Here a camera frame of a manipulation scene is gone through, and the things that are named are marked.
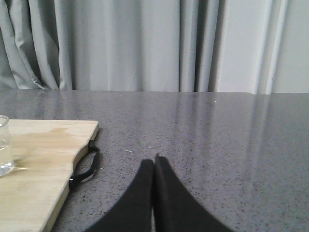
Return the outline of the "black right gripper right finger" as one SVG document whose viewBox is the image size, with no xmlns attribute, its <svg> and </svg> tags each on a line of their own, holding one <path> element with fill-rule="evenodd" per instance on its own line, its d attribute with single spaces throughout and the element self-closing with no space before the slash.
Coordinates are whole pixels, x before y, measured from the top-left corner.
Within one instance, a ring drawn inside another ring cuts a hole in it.
<svg viewBox="0 0 309 232">
<path fill-rule="evenodd" d="M 230 232 L 189 193 L 166 157 L 154 165 L 154 221 L 157 232 Z"/>
</svg>

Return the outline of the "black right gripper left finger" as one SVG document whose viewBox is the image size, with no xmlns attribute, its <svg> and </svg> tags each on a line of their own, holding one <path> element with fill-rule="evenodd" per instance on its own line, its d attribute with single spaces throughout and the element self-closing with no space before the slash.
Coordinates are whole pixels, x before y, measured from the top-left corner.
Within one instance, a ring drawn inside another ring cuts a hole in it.
<svg viewBox="0 0 309 232">
<path fill-rule="evenodd" d="M 139 169 L 115 205 L 87 232 L 150 232 L 154 163 L 141 161 Z"/>
</svg>

